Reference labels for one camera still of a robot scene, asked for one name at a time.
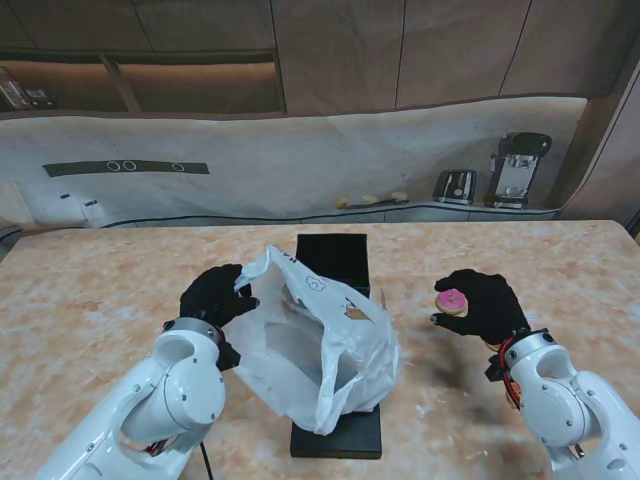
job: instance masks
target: black glove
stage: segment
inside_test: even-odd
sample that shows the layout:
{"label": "black glove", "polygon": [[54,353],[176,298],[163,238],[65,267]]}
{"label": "black glove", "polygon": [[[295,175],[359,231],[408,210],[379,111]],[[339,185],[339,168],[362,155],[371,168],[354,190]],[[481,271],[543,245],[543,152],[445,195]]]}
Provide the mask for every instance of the black glove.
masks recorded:
{"label": "black glove", "polygon": [[260,302],[251,296],[251,285],[238,293],[233,291],[242,265],[213,267],[187,288],[180,297],[180,316],[199,318],[217,327],[224,327],[234,317],[256,308]]}
{"label": "black glove", "polygon": [[504,342],[513,335],[513,330],[531,330],[516,294],[502,275],[457,270],[438,280],[435,285],[438,292],[452,288],[467,297],[467,316],[436,313],[431,316],[431,321],[436,325],[460,335],[478,335],[491,345]]}

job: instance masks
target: white plastic bag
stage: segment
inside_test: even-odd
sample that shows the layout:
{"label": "white plastic bag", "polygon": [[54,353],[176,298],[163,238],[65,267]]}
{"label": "white plastic bag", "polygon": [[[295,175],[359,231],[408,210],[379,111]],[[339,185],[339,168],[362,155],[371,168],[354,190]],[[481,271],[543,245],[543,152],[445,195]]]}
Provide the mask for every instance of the white plastic bag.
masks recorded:
{"label": "white plastic bag", "polygon": [[260,306],[225,327],[235,372],[278,415],[327,435],[341,414],[371,411],[393,388],[399,346],[391,317],[344,283],[268,247],[245,266]]}

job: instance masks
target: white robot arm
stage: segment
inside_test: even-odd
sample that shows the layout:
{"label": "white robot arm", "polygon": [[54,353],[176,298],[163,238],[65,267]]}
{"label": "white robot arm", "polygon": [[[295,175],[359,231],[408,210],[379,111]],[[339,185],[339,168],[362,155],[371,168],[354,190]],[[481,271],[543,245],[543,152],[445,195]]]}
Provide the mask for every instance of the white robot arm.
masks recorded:
{"label": "white robot arm", "polygon": [[[611,385],[578,372],[546,330],[508,340],[499,356],[520,385],[520,413],[544,444],[554,479],[640,479],[640,420]],[[584,454],[580,442],[594,437],[597,447]]]}
{"label": "white robot arm", "polygon": [[36,480],[177,479],[224,406],[219,347],[230,345],[203,320],[167,322],[152,355],[96,405]]}

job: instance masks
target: donut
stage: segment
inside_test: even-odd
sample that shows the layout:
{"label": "donut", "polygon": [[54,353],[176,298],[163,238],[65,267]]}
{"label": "donut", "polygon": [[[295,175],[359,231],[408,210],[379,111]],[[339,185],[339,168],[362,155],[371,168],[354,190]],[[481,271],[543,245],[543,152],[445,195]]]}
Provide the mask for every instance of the donut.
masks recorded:
{"label": "donut", "polygon": [[462,313],[466,304],[467,299],[465,296],[455,288],[445,290],[436,297],[436,307],[438,307],[438,310],[442,313],[448,315],[458,315]]}

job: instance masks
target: table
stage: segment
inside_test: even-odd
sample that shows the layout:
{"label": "table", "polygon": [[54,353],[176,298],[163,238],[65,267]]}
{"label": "table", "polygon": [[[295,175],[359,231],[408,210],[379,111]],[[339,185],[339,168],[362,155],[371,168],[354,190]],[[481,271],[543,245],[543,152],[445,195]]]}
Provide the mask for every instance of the table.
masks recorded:
{"label": "table", "polygon": [[[297,233],[318,232],[368,234],[373,296],[383,288],[395,319],[382,459],[290,458],[290,421],[225,372],[227,404],[206,439],[216,480],[545,478],[541,445],[484,378],[491,352],[428,320],[434,282],[460,268],[503,274],[532,327],[640,413],[640,248],[613,222],[63,230],[20,240],[0,264],[0,478],[35,474],[150,351],[199,273],[269,244],[294,253]],[[196,451],[181,478],[205,475]]]}

